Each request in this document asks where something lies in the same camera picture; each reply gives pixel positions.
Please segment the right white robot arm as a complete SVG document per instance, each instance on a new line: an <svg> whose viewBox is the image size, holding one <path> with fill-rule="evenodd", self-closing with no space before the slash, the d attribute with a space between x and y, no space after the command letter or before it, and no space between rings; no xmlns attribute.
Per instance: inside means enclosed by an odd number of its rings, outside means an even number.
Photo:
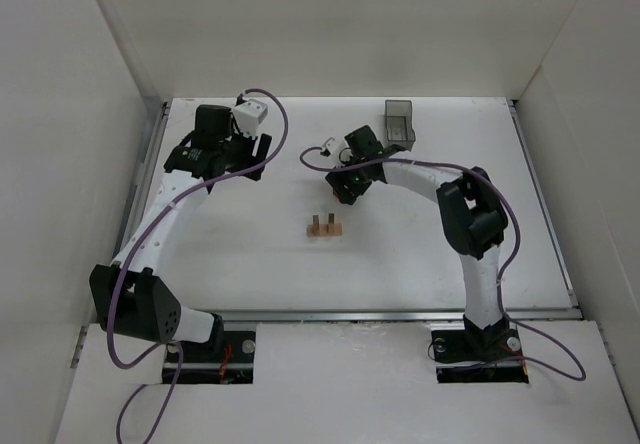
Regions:
<svg viewBox="0 0 640 444"><path fill-rule="evenodd" d="M342 160L338 157L344 150L348 157ZM346 135L341 147L328 140L322 154L337 158L338 165L325 180L343 204L354 204L373 183L381 182L438 206L445 239L460 259L465 310L463 329L432 334L434 358L446 364L497 359L510 332L498 287L508 219L484 170L420 164L406 148L384 146L368 126Z"/></svg>

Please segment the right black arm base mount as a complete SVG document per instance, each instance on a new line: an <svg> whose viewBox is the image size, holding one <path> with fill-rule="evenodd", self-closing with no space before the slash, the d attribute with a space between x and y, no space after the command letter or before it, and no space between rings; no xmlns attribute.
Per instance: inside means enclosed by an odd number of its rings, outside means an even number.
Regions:
<svg viewBox="0 0 640 444"><path fill-rule="evenodd" d="M516 328L484 340L467 329L435 328L428 353L436 364L439 384L528 384L526 365L512 357L522 356Z"/></svg>

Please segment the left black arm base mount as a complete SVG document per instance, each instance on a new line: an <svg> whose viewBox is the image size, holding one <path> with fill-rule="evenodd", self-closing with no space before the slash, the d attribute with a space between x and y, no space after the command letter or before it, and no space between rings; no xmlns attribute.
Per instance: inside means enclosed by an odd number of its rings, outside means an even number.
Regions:
<svg viewBox="0 0 640 444"><path fill-rule="evenodd" d="M256 324L225 326L222 343L214 347L183 342L183 363L178 370L178 353L168 349L161 369L163 384L177 376L183 385L248 385L254 380Z"/></svg>

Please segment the long light wood block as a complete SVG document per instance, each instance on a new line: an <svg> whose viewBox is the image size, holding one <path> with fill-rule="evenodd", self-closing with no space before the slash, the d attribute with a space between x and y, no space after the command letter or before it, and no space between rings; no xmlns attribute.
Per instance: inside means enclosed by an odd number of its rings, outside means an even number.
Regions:
<svg viewBox="0 0 640 444"><path fill-rule="evenodd" d="M306 235L309 238L340 237L343 235L343 228L340 223L308 225Z"/></svg>

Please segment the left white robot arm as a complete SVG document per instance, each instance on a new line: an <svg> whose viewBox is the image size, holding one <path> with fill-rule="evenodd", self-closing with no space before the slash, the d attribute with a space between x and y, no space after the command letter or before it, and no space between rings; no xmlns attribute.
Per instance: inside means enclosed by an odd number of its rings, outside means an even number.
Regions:
<svg viewBox="0 0 640 444"><path fill-rule="evenodd" d="M218 351L222 318L179 302L167 273L180 235L213 189L213 181L242 172L261 178L272 138L258 131L266 104L241 97L232 107L202 104L193 130L170 152L155 198L138 228L108 265L89 278L105 331L158 344L188 342Z"/></svg>

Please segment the aluminium front rail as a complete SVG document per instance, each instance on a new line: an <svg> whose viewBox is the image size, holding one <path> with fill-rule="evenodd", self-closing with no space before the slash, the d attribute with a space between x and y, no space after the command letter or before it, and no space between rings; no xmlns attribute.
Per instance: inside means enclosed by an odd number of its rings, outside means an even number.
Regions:
<svg viewBox="0 0 640 444"><path fill-rule="evenodd" d="M403 310L403 311L275 311L228 310L219 314L228 322L253 323L362 323L362 322L453 322L463 318L461 309L455 310ZM523 321L575 321L582 320L579 308L516 309L509 312Z"/></svg>

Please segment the smoky transparent plastic bin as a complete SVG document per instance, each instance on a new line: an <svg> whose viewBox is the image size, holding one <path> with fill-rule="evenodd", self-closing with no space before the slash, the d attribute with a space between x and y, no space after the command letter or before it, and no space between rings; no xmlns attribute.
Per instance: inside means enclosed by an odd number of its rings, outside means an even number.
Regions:
<svg viewBox="0 0 640 444"><path fill-rule="evenodd" d="M413 103L410 100L386 100L384 128L389 145L397 145L411 151L416 142Z"/></svg>

